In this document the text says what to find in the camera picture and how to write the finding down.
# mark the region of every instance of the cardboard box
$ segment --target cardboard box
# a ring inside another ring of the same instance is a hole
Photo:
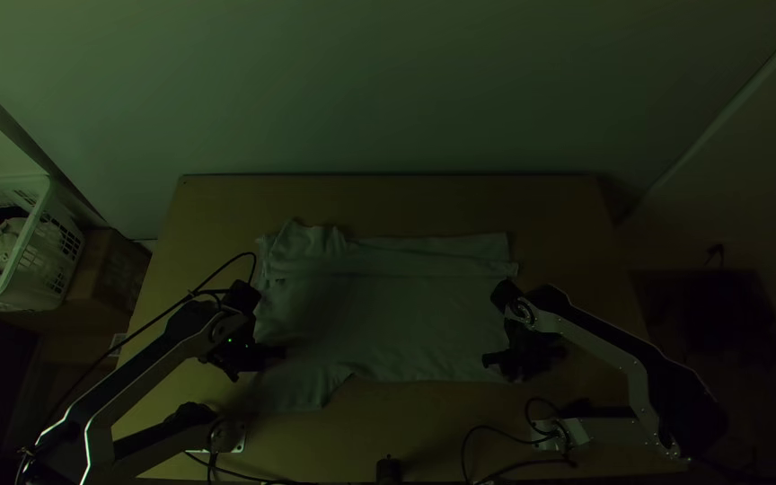
[[[55,310],[0,313],[0,320],[50,333],[109,333],[126,331],[146,276],[150,253],[114,229],[85,233],[65,301]]]

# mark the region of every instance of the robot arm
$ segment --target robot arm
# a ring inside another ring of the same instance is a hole
[[[625,373],[629,406],[593,408],[586,402],[568,406],[558,422],[535,422],[533,439],[568,432],[570,445],[595,440],[652,446],[672,459],[702,455],[727,429],[723,409],[691,369],[666,358],[659,349],[573,306],[558,288],[539,287],[523,294],[509,280],[491,296],[505,315],[511,348],[483,356],[485,366],[498,364],[511,378],[527,378],[562,357],[554,338],[563,338]],[[567,447],[568,437],[542,448]]]
[[[111,427],[184,360],[197,357],[233,381],[239,372],[262,370],[284,349],[253,340],[259,293],[236,281],[220,305],[191,300],[163,334],[81,396],[56,424],[41,433],[22,472],[27,483],[110,484],[136,477],[188,449],[233,451],[235,423],[208,406],[188,402],[170,417],[121,439]]]

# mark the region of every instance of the laundry basket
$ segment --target laundry basket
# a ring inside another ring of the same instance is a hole
[[[46,176],[0,178],[0,207],[29,215],[0,278],[0,312],[49,310],[61,304],[83,249],[83,233]]]

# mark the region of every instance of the wooden table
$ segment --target wooden table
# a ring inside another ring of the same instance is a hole
[[[567,176],[196,176],[181,179],[145,278],[130,329],[148,321],[255,239],[290,217],[306,225],[337,225],[367,236],[461,235],[507,231],[518,284],[550,282],[574,304],[647,335],[613,229],[593,178]],[[236,262],[212,287],[246,278]],[[127,360],[162,325],[125,347]],[[544,396],[557,404],[588,397],[600,405],[627,402],[623,377],[577,348],[551,372],[525,384],[379,384],[350,379],[318,412],[253,420],[242,454],[218,465],[238,472],[298,481],[373,481],[386,454],[403,460],[407,481],[460,481],[459,450],[469,428],[489,424],[528,436],[523,404]],[[114,428],[116,437],[148,427],[185,401],[234,412],[247,386],[196,359],[153,389]],[[535,409],[541,417],[546,409]],[[473,479],[536,457],[529,446],[481,433],[468,449]],[[682,465],[653,452],[617,446],[574,454],[563,464],[527,467],[508,476],[536,479],[674,472]],[[206,471],[179,455],[143,476],[202,481]]]

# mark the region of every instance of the black cable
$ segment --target black cable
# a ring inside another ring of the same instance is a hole
[[[197,285],[196,290],[199,290],[200,288],[204,287],[206,285],[206,283],[208,283],[209,281],[214,279],[215,276],[219,275],[220,272],[223,271],[224,269],[226,269],[227,266],[233,264],[234,262],[236,262],[240,258],[243,258],[244,256],[250,256],[251,258],[253,258],[253,263],[251,264],[251,275],[247,277],[247,284],[249,285],[253,281],[253,273],[256,272],[256,254],[251,252],[251,251],[242,252],[242,253],[239,253],[239,254],[236,254],[235,256],[233,256],[229,261],[227,261],[224,264],[222,264],[220,266],[220,268],[215,269],[214,273],[208,275],[208,278],[203,280],[202,283]]]
[[[487,475],[486,477],[476,481],[474,485],[481,485],[482,483],[486,483],[488,481],[495,480],[497,478],[501,478],[501,476],[504,473],[512,472],[513,470],[516,470],[517,468],[524,468],[526,466],[532,466],[532,465],[538,465],[538,464],[548,464],[548,463],[565,463],[565,464],[569,464],[571,466],[577,466],[576,463],[571,462],[567,458],[551,458],[551,459],[547,459],[547,460],[528,460],[528,461],[525,461],[525,462],[514,463],[512,465],[506,466],[505,468],[502,468],[501,470],[498,470],[497,472],[493,472],[493,473]]]
[[[521,445],[538,445],[540,443],[543,443],[544,441],[549,441],[555,437],[555,436],[547,436],[540,439],[531,439],[531,440],[521,439],[516,436],[509,435],[508,433],[506,433],[505,431],[502,431],[501,429],[496,429],[492,426],[487,426],[487,425],[479,425],[470,429],[466,433],[466,436],[463,438],[463,444],[460,446],[460,469],[463,471],[463,482],[467,483],[468,485],[472,485],[472,483],[469,481],[469,474],[466,471],[466,445],[469,444],[469,438],[472,437],[472,434],[474,434],[474,432],[478,431],[479,429],[486,429],[488,431],[496,433],[497,435],[506,437],[511,441],[514,441]]]
[[[277,480],[277,479],[266,479],[266,478],[259,478],[259,477],[252,477],[250,475],[245,475],[243,473],[233,472],[231,470],[227,470],[226,468],[221,468],[217,465],[212,465],[206,462],[203,462],[202,460],[198,459],[193,454],[190,454],[188,452],[184,452],[185,455],[188,456],[191,460],[194,462],[197,462],[201,464],[202,466],[205,466],[210,471],[215,470],[217,472],[225,473],[229,476],[240,478],[243,480],[249,480],[249,481],[258,481],[260,483],[264,483],[265,485],[271,485],[271,484],[278,484],[278,485],[309,485],[306,481],[294,481],[294,480]]]
[[[539,429],[537,426],[535,426],[534,421],[532,420],[532,417],[529,415],[529,408],[535,402],[542,402],[542,403],[546,404],[552,410],[553,415],[556,418],[558,417],[559,413],[561,412],[561,409],[559,409],[559,407],[556,406],[555,404],[553,404],[551,401],[548,401],[548,400],[546,400],[546,399],[544,399],[542,397],[533,397],[533,398],[530,398],[528,401],[525,402],[525,406],[523,407],[523,417],[525,418],[525,422],[528,423],[529,427],[532,428],[536,433],[538,433],[539,435],[544,436],[543,438],[534,439],[534,440],[524,440],[524,439],[520,439],[520,438],[515,437],[515,436],[511,436],[508,433],[506,433],[506,432],[504,432],[504,431],[502,431],[500,429],[495,429],[495,428],[489,427],[489,426],[476,426],[475,428],[470,429],[468,433],[466,433],[466,436],[463,439],[463,445],[460,448],[460,468],[463,470],[463,482],[464,483],[466,483],[467,485],[480,485],[480,484],[482,484],[482,483],[484,483],[486,481],[491,481],[491,480],[494,480],[496,478],[499,478],[500,475],[502,475],[503,473],[508,473],[508,472],[513,471],[513,470],[516,470],[517,468],[523,468],[525,466],[532,466],[532,465],[536,465],[536,464],[565,463],[565,464],[568,464],[568,465],[570,465],[572,467],[576,467],[577,466],[577,464],[574,463],[570,459],[570,457],[569,457],[569,452],[570,452],[570,448],[571,448],[571,446],[570,446],[571,445],[571,443],[570,443],[570,435],[568,434],[567,429],[565,429],[565,427],[557,419],[555,419],[553,421],[553,423],[557,427],[559,427],[561,433],[559,433],[558,431],[543,431],[543,430]],[[468,473],[466,471],[466,445],[468,444],[469,438],[472,435],[472,433],[475,430],[477,430],[477,429],[487,429],[489,431],[493,431],[495,433],[500,434],[503,437],[507,437],[507,438],[509,438],[509,439],[511,439],[513,441],[516,441],[517,443],[521,443],[521,444],[524,444],[524,445],[538,445],[540,443],[543,443],[545,441],[549,441],[551,439],[555,439],[557,437],[564,437],[565,438],[565,452],[564,452],[564,454],[562,454],[561,458],[551,458],[551,459],[543,459],[543,460],[527,460],[527,461],[524,461],[524,462],[511,464],[511,465],[509,465],[509,466],[507,466],[505,468],[502,468],[501,470],[498,470],[496,472],[488,474],[484,479],[476,481],[476,482],[474,482],[474,484],[472,484],[471,482],[469,482],[469,475],[468,475]]]
[[[535,433],[539,435],[544,435],[546,437],[557,437],[559,435],[558,431],[544,431],[542,429],[539,429],[532,421],[532,417],[529,416],[529,407],[532,406],[533,402],[543,402],[546,404],[551,410],[553,416],[558,417],[559,413],[561,412],[561,409],[559,409],[559,406],[556,406],[552,403],[552,401],[548,401],[542,397],[533,397],[529,398],[528,401],[525,402],[525,409],[524,409],[524,415],[525,415],[525,422],[529,424],[532,429],[534,429]],[[553,423],[559,428],[561,431],[561,434],[565,437],[565,453],[562,455],[562,457],[566,460],[569,460],[570,448],[570,434],[568,434],[568,430],[562,425],[557,419],[553,421]]]
[[[217,453],[212,453],[208,457],[208,466],[206,467],[206,483],[211,485],[211,472],[214,471],[217,466]]]

